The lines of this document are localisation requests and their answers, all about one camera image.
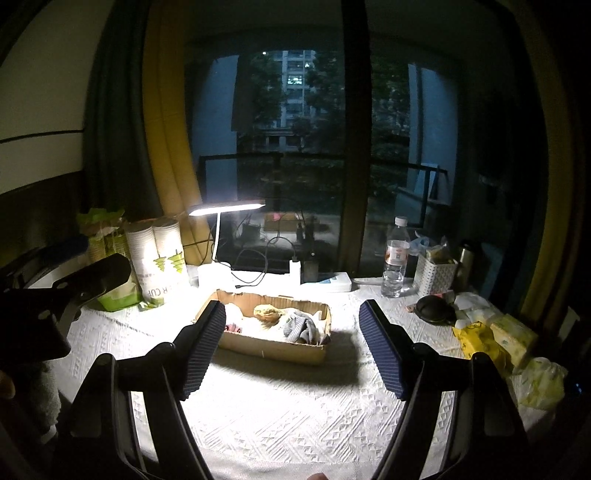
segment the lit window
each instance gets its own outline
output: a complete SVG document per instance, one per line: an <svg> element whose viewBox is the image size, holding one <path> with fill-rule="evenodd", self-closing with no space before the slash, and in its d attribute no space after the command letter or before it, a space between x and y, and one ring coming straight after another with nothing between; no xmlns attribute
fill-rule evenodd
<svg viewBox="0 0 591 480"><path fill-rule="evenodd" d="M288 75L287 76L287 84L288 85L303 85L304 84L304 77L302 75Z"/></svg>

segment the white storage basket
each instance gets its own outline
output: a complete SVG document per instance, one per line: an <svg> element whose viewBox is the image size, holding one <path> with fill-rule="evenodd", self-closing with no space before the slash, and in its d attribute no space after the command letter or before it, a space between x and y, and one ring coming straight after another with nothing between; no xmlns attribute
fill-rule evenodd
<svg viewBox="0 0 591 480"><path fill-rule="evenodd" d="M456 274L457 262L453 264L436 265L423 255L418 256L417 271L414 274L413 286L419 297L443 293L452 286Z"/></svg>

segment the building window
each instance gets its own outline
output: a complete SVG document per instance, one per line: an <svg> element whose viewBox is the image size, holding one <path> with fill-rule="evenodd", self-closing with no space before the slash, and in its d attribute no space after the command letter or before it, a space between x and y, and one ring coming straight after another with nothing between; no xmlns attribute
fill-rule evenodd
<svg viewBox="0 0 591 480"><path fill-rule="evenodd" d="M290 89L287 92L288 100L302 100L304 98L304 90L302 89Z"/></svg>
<svg viewBox="0 0 591 480"><path fill-rule="evenodd" d="M301 60L290 60L287 62L288 70L301 70L304 68L304 62Z"/></svg>
<svg viewBox="0 0 591 480"><path fill-rule="evenodd" d="M288 103L286 106L287 113L302 113L301 103Z"/></svg>
<svg viewBox="0 0 591 480"><path fill-rule="evenodd" d="M304 84L304 77L302 75L288 75L287 76L287 84L288 85L303 85Z"/></svg>

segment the curtain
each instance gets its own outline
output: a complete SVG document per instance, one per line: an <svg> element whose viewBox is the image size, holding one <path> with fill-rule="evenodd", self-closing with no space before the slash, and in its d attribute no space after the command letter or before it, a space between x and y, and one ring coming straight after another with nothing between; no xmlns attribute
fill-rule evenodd
<svg viewBox="0 0 591 480"><path fill-rule="evenodd" d="M205 218L183 215L202 202L185 117L183 14L183 0L154 0L151 5L142 76L144 124L162 210L179 219L185 259L199 265L211 259L210 231Z"/></svg>
<svg viewBox="0 0 591 480"><path fill-rule="evenodd" d="M86 103L83 164L92 206L129 220L163 214L142 113L142 60L150 0L115 0L95 54Z"/></svg>
<svg viewBox="0 0 591 480"><path fill-rule="evenodd" d="M548 141L548 200L540 253L521 316L547 336L564 317L582 235L585 164L576 145L576 112L570 108L553 49L527 2L498 0L514 15L530 56Z"/></svg>

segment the lamp stand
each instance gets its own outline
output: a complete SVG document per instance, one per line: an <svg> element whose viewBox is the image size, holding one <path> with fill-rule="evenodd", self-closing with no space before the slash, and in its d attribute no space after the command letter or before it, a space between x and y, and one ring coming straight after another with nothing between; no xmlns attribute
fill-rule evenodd
<svg viewBox="0 0 591 480"><path fill-rule="evenodd" d="M217 256L217 245L219 243L220 240L220 218L222 217L222 213L218 212L217 213L217 222L216 222L216 237L215 240L213 242L213 253L212 253L212 262L216 261L216 256Z"/></svg>

